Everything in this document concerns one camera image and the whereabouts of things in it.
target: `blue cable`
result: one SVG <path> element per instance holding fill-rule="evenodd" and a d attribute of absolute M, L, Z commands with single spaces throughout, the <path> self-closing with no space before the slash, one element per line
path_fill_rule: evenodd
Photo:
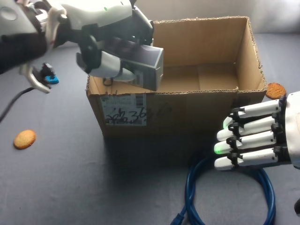
<path fill-rule="evenodd" d="M 195 196 L 195 182 L 196 179 L 208 169 L 208 166 L 211 165 L 212 162 L 211 159 L 205 158 L 191 166 L 185 187 L 185 206 L 171 222 L 171 225 L 181 225 L 186 213 L 191 225 L 205 225 L 199 217 L 193 203 Z M 263 225 L 272 225 L 275 221 L 276 206 L 275 193 L 271 181 L 263 169 L 253 170 L 249 175 L 261 184 L 268 204 L 268 215 Z"/>

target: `gray wall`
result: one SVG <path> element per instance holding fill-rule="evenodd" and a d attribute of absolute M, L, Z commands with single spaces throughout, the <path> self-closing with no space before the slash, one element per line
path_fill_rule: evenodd
<path fill-rule="evenodd" d="M 137 0 L 151 20 L 249 16 L 255 33 L 300 31 L 300 0 Z"/>

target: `table surface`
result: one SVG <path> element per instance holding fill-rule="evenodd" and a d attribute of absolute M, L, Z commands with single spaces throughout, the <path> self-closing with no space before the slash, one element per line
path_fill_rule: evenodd
<path fill-rule="evenodd" d="M 288 93 L 300 90 L 300 35 L 255 39 L 267 82 L 284 85 Z M 0 124 L 0 224 L 170 224 L 184 203 L 190 154 L 211 152 L 213 143 L 193 135 L 104 141 L 77 51 L 62 47 L 38 60 L 53 65 L 60 83 L 47 95 L 23 95 Z M 0 75 L 0 112 L 27 87 L 17 69 Z M 15 150 L 13 139 L 25 129 L 35 130 L 37 140 Z M 299 224 L 293 205 L 300 197 L 300 172 L 290 165 L 266 171 L 277 197 L 276 224 Z M 195 205 L 208 225 L 259 225 L 267 214 L 259 184 L 234 172 L 203 175 Z"/>

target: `brown cookie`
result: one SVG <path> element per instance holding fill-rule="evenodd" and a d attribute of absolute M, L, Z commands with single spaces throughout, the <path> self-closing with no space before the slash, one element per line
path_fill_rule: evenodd
<path fill-rule="evenodd" d="M 279 83 L 269 83 L 266 96 L 271 99 L 279 99 L 281 96 L 285 95 L 285 88 Z"/>
<path fill-rule="evenodd" d="M 24 130 L 15 137 L 14 146 L 20 150 L 26 149 L 35 142 L 36 138 L 37 135 L 33 130 Z"/>

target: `robotic arm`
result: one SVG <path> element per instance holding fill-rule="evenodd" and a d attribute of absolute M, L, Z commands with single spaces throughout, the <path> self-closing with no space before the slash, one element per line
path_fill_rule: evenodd
<path fill-rule="evenodd" d="M 279 100 L 235 108 L 219 131 L 217 170 L 292 164 L 300 169 L 300 91 Z M 295 211 L 300 215 L 300 199 Z"/>
<path fill-rule="evenodd" d="M 0 73 L 20 65 L 32 87 L 49 93 L 32 62 L 71 41 L 80 47 L 76 61 L 87 74 L 125 82 L 135 79 L 130 54 L 141 45 L 151 48 L 153 37 L 153 22 L 135 0 L 33 1 L 0 0 Z M 141 52 L 145 58 L 151 54 Z"/>

